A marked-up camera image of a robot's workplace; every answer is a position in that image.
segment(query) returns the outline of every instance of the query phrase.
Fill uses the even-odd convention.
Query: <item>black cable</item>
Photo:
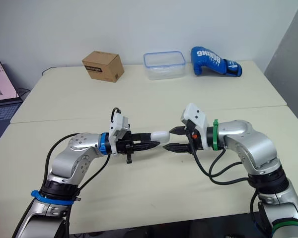
[[[110,117],[110,121],[113,120],[114,118],[114,114],[115,114],[115,111],[117,110],[117,113],[121,113],[121,110],[119,108],[114,108],[113,111],[111,112],[111,117]]]
[[[22,93],[21,95],[20,95],[20,97],[22,97],[24,94],[26,94],[26,93],[30,93],[30,92],[24,92],[24,93]]]
[[[258,191],[255,190],[252,198],[250,199],[250,204],[249,204],[250,216],[251,216],[252,221],[255,224],[256,228],[260,231],[260,233],[264,237],[269,237],[269,235],[267,234],[267,232],[265,231],[265,229],[256,221],[256,218],[255,218],[255,214],[254,214],[254,201],[255,201],[255,198],[256,198],[257,195],[258,195]]]
[[[18,96],[18,94],[19,94],[19,92],[18,92],[18,90],[23,90],[23,91],[25,91],[20,97],[22,97],[24,94],[26,94],[26,93],[29,93],[29,92],[31,92],[31,90],[30,89],[27,89],[27,88],[17,88],[16,90],[15,90],[15,97],[17,97]]]
[[[211,174],[209,174],[208,172],[206,172],[205,169],[203,168],[203,166],[201,165],[200,160],[199,160],[199,158],[198,158],[198,156],[197,156],[197,154],[196,154],[196,151],[195,151],[195,149],[194,149],[193,139],[191,138],[191,135],[188,134],[187,137],[188,137],[188,140],[189,140],[189,146],[190,146],[190,149],[191,149],[191,151],[192,151],[192,155],[193,155],[193,157],[194,157],[195,162],[197,163],[197,165],[198,165],[198,167],[200,168],[200,170],[201,170],[206,176],[208,176],[208,177],[213,177],[213,178],[214,178],[214,177],[218,177],[218,176],[220,176],[221,174],[223,174],[225,171],[227,171],[228,169],[230,169],[230,168],[232,168],[232,167],[234,167],[234,166],[236,166],[236,165],[241,165],[241,164],[242,164],[241,161],[240,161],[240,162],[235,162],[235,163],[230,164],[229,166],[225,167],[225,168],[222,169],[220,172],[218,172],[218,173],[216,173],[216,174],[214,174],[214,175],[211,175]]]
[[[21,225],[22,225],[22,222],[23,222],[24,219],[25,219],[25,216],[28,214],[29,210],[30,210],[31,207],[32,207],[32,204],[33,204],[34,200],[35,200],[35,198],[32,199],[32,201],[30,202],[30,204],[28,205],[28,207],[25,209],[25,212],[23,213],[23,215],[22,215],[22,217],[21,217],[21,219],[20,219],[18,225],[16,226],[16,228],[15,228],[15,230],[14,230],[14,232],[13,232],[12,238],[15,238],[15,237],[16,237],[16,235],[17,235],[17,233],[18,233],[18,231],[19,231],[19,229],[20,229],[20,227],[21,227]]]
[[[66,218],[65,218],[65,238],[70,238],[70,215],[72,205],[69,206]]]
[[[42,72],[41,76],[43,76],[43,74],[44,74],[44,72],[45,72],[45,71],[47,71],[47,70],[49,70],[49,69],[52,69],[52,68],[57,68],[57,67],[55,67],[55,66],[54,66],[54,67],[49,67],[49,68],[47,68],[47,69],[43,70],[43,72]]]
[[[46,179],[48,177],[48,169],[49,169],[49,161],[50,161],[50,157],[51,157],[51,154],[53,152],[53,150],[55,149],[55,147],[58,146],[58,144],[60,144],[63,140],[67,139],[67,138],[70,138],[72,136],[75,136],[77,135],[78,133],[73,133],[73,134],[70,134],[70,135],[67,135],[67,136],[64,136],[63,138],[59,139],[49,150],[48,152],[48,155],[46,156],[46,161],[45,161],[45,167],[44,167],[44,177],[43,177],[43,182],[42,182],[42,186],[44,186],[45,182],[46,182]]]
[[[217,161],[219,161],[219,159],[224,155],[224,153],[226,152],[226,148],[224,147],[223,148],[223,151],[219,154],[219,156],[217,156],[217,158],[212,162],[211,166],[210,166],[210,169],[209,169],[209,174],[211,175],[212,174],[212,169],[214,167],[214,165],[217,163]],[[231,180],[231,181],[226,181],[226,182],[219,182],[219,181],[215,181],[212,176],[209,176],[210,180],[215,183],[215,184],[218,184],[218,185],[230,185],[230,184],[234,184],[234,183],[237,183],[237,182],[242,182],[242,181],[248,181],[249,178],[238,178],[238,179],[234,179],[234,180]]]
[[[19,89],[22,89],[23,91],[31,92],[31,90],[27,88],[17,88],[16,91],[18,91]]]
[[[91,176],[80,188],[78,188],[75,194],[79,194],[79,192],[106,167],[106,165],[108,164],[109,158],[110,158],[110,155],[107,156],[107,159],[103,164],[103,166],[96,173],[94,173],[94,175]]]

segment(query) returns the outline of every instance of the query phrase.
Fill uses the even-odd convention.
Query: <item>gray wall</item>
[[[265,75],[298,117],[298,11]]]
[[[298,0],[0,0],[0,60],[17,87],[33,88],[51,66],[82,65],[94,50],[124,64],[146,52],[202,45],[264,71]]]

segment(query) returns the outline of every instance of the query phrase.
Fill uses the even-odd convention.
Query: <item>laptop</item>
[[[0,137],[21,104],[22,100],[0,62]]]

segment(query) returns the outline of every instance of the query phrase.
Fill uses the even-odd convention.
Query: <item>blue ring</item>
[[[100,139],[100,148],[99,151],[103,154],[103,155],[107,155],[107,150],[106,150],[106,145],[105,145],[105,139],[106,139],[106,133],[102,133],[101,135],[101,139]]]
[[[38,190],[33,190],[31,192],[31,196],[35,197],[40,202],[50,203],[50,204],[54,204],[54,205],[69,206],[69,205],[74,204],[74,201],[54,200],[54,199],[49,199],[49,198],[46,198],[46,197],[42,197]]]

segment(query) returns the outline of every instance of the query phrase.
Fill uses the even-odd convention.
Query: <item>laptop keyboard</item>
[[[11,119],[18,109],[19,105],[11,105],[8,107],[0,108],[0,120]]]

